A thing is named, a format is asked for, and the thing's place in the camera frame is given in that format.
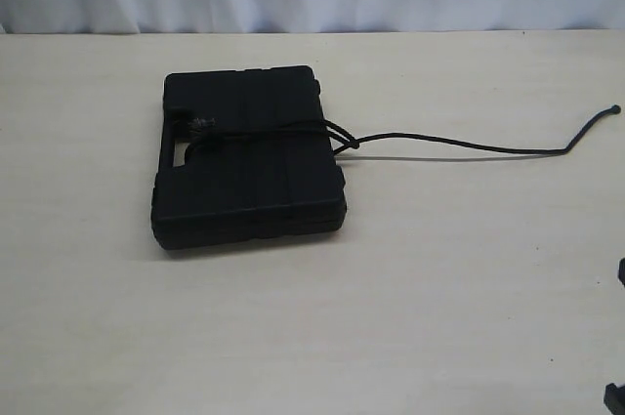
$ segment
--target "black cord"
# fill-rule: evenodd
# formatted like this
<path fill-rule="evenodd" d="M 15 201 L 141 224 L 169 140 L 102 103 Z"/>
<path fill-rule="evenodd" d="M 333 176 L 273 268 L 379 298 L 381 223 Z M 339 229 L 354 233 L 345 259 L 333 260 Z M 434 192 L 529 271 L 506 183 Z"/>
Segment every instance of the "black cord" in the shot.
<path fill-rule="evenodd" d="M 444 137 L 435 137 L 431 135 L 410 134 L 403 132 L 389 132 L 383 134 L 368 135 L 357 139 L 350 134 L 343 127 L 330 122 L 329 120 L 300 120 L 290 122 L 288 124 L 281 125 L 274 129 L 261 129 L 261 130 L 249 130 L 249 131 L 233 131 L 233 132 L 221 132 L 215 129 L 214 121 L 210 124 L 205 124 L 206 128 L 199 133 L 195 133 L 191 143 L 187 147 L 185 152 L 185 161 L 191 157 L 194 151 L 199 148 L 215 147 L 226 141 L 239 141 L 249 142 L 253 140 L 275 138 L 275 137 L 293 137 L 302 135 L 320 135 L 324 137 L 330 137 L 331 139 L 339 142 L 341 145 L 334 150 L 334 154 L 342 153 L 346 149 L 358 149 L 361 144 L 367 142 L 373 142 L 376 140 L 385 139 L 410 139 L 420 140 L 425 142 L 433 142 L 437 144 L 456 145 L 464 148 L 479 149 L 482 151 L 493 151 L 496 153 L 507 154 L 525 154 L 525 155 L 544 155 L 544 156 L 561 156 L 569 153 L 579 141 L 586 135 L 586 133 L 601 119 L 611 114 L 620 113 L 621 108 L 619 105 L 613 105 L 612 107 L 598 112 L 593 118 L 591 118 L 580 129 L 580 131 L 572 138 L 564 148 L 507 148 L 503 146 L 493 145 L 481 145 L 473 144 L 471 142 L 463 142 L 461 140 L 446 139 Z"/>

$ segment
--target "table surface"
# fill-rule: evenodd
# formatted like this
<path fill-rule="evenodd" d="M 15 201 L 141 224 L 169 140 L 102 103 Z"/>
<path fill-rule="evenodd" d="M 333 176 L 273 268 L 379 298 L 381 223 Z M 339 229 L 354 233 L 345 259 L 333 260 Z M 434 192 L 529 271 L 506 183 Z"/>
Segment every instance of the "table surface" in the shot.
<path fill-rule="evenodd" d="M 622 103 L 624 56 L 620 31 L 0 37 L 2 413 L 606 413 L 622 116 L 558 158 L 364 146 L 329 237 L 172 258 L 149 202 L 169 72 L 308 64 L 358 135 L 558 147 Z"/>

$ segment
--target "black rope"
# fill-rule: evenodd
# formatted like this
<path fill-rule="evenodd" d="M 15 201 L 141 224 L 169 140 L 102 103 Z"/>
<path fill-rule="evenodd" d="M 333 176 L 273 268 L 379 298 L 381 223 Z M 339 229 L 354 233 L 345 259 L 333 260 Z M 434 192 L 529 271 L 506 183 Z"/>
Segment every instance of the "black rope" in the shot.
<path fill-rule="evenodd" d="M 608 115 L 618 114 L 620 113 L 620 111 L 621 108 L 619 105 L 613 105 L 608 109 L 598 112 L 593 118 L 586 122 L 586 124 L 579 130 L 575 137 L 573 137 L 568 145 L 566 145 L 564 148 L 548 149 L 507 148 L 504 146 L 481 145 L 473 144 L 471 142 L 463 142 L 461 140 L 447 139 L 444 137 L 435 137 L 431 135 L 411 134 L 403 132 L 374 134 L 357 139 L 343 127 L 325 119 L 300 120 L 290 122 L 288 124 L 284 124 L 273 129 L 222 132 L 216 128 L 214 121 L 211 120 L 211 123 L 204 124 L 205 127 L 202 128 L 202 130 L 196 130 L 193 133 L 191 143 L 189 144 L 189 146 L 187 147 L 187 151 L 185 152 L 185 161 L 187 161 L 192 156 L 192 154 L 199 148 L 206 149 L 210 147 L 216 147 L 217 145 L 225 142 L 251 142 L 260 139 L 294 137 L 302 135 L 319 135 L 324 137 L 330 137 L 336 142 L 339 142 L 341 145 L 334 149 L 335 155 L 342 153 L 346 149 L 358 149 L 360 148 L 361 144 L 373 142 L 376 140 L 410 139 L 420 140 L 424 142 L 433 142 L 437 144 L 456 145 L 464 148 L 478 149 L 482 151 L 493 151 L 496 153 L 561 156 L 569 153 L 597 122 L 599 122 L 601 119 Z"/>

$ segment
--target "black plastic case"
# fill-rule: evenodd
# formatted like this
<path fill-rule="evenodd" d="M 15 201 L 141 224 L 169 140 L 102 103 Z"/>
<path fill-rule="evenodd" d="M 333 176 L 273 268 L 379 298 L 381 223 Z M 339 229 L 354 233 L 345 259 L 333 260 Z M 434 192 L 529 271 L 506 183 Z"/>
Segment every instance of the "black plastic case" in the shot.
<path fill-rule="evenodd" d="M 189 124 L 216 130 L 270 130 L 323 118 L 319 84 L 307 66 L 172 73 L 165 79 L 163 132 L 152 194 L 154 236 L 165 249 L 341 227 L 343 173 L 319 135 L 227 141 L 174 167 Z"/>

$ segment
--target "white table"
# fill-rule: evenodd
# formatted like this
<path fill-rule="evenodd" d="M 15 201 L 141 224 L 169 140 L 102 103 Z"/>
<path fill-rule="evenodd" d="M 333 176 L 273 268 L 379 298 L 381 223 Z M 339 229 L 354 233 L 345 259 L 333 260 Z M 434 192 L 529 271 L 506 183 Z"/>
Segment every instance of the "white table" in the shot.
<path fill-rule="evenodd" d="M 619 31 L 0 37 L 1 412 L 607 413 L 622 115 L 559 158 L 367 145 L 435 160 L 342 161 L 329 238 L 159 249 L 165 75 L 299 63 L 357 135 L 560 146 L 625 94 Z"/>

